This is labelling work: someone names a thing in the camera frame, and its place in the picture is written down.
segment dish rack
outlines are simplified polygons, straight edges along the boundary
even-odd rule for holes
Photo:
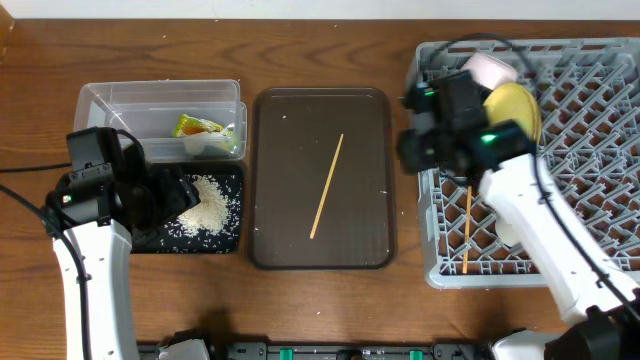
[[[526,73],[517,54],[497,41],[461,42],[433,63],[423,63],[443,43],[418,46],[407,86],[459,71],[476,51],[518,70],[518,82],[539,99],[539,153],[556,184],[604,251],[640,281],[640,39],[513,41],[537,74]],[[545,286],[522,245],[500,241],[496,215],[477,195],[471,241],[465,244],[466,189],[435,169],[420,173],[418,180],[425,278],[431,286]]]

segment yellow plate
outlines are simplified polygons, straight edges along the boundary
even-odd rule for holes
[[[536,99],[527,89],[516,83],[499,86],[484,102],[489,124],[514,120],[527,136],[540,142],[542,119]]]

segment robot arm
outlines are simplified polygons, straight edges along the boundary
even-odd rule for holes
[[[138,359],[131,300],[129,254],[131,234],[116,221],[91,222],[65,231],[91,279],[87,281],[89,334],[93,359]],[[67,359],[82,359],[78,273],[62,241],[53,241],[64,285]]]
[[[587,318],[587,309],[609,311],[622,305],[613,293],[598,285],[598,277],[552,217],[533,174],[534,158],[520,155],[488,170],[480,181],[482,199],[513,227],[522,246],[544,277],[564,322],[574,325]],[[636,282],[624,274],[598,246],[560,194],[542,160],[538,160],[544,189],[562,221],[611,282],[631,301]]]
[[[111,128],[67,136],[73,171],[47,195],[47,233],[62,272],[67,325],[67,358],[84,357],[88,328],[92,359],[139,358],[129,294],[132,232],[144,234],[199,203],[198,191],[178,168],[147,168],[142,146],[120,147]],[[81,259],[58,239],[64,232]],[[86,308],[81,311],[78,272],[86,274]],[[204,342],[191,340],[162,350],[165,360],[208,360]]]
[[[557,339],[531,332],[502,339],[494,345],[495,358],[639,358],[638,285],[600,249],[564,200],[536,160],[537,145],[514,121],[489,125],[481,95],[486,90],[470,71],[412,84],[405,106],[415,125],[400,135],[398,152],[407,172],[439,167],[479,189],[522,242],[571,326]]]

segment white rice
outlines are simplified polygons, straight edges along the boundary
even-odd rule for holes
[[[211,175],[194,175],[193,185],[200,193],[200,204],[178,216],[182,235],[195,237],[199,230],[218,235],[229,221],[228,199]]]

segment brown tray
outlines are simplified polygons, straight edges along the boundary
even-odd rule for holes
[[[374,269],[389,263],[395,212],[387,97],[371,88],[274,88],[258,97],[254,109],[248,238],[256,265]]]

